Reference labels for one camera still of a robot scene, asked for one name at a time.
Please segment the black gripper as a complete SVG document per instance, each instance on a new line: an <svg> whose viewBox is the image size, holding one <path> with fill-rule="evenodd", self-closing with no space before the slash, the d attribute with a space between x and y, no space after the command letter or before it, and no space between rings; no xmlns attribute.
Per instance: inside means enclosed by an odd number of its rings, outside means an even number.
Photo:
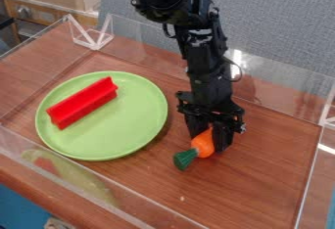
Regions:
<svg viewBox="0 0 335 229"><path fill-rule="evenodd" d="M243 108L232 101L232 82L218 75L188 73L191 91L178 91L178 111L184 114L188 133L195 138L212 126L215 152L223 152L232 144L234 135L246 131Z"/></svg>

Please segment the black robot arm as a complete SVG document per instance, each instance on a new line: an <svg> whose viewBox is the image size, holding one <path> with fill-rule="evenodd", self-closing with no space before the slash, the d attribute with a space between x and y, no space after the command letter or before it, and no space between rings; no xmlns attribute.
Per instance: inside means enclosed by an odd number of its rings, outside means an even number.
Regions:
<svg viewBox="0 0 335 229"><path fill-rule="evenodd" d="M220 10L212 0L131 0L131 4L150 21L174 27L164 34L178 42L191 84L188 92L176 93L178 111L190 135L211 130L210 141L222 152L244 131L244 109L232 100L234 62L226 57Z"/></svg>

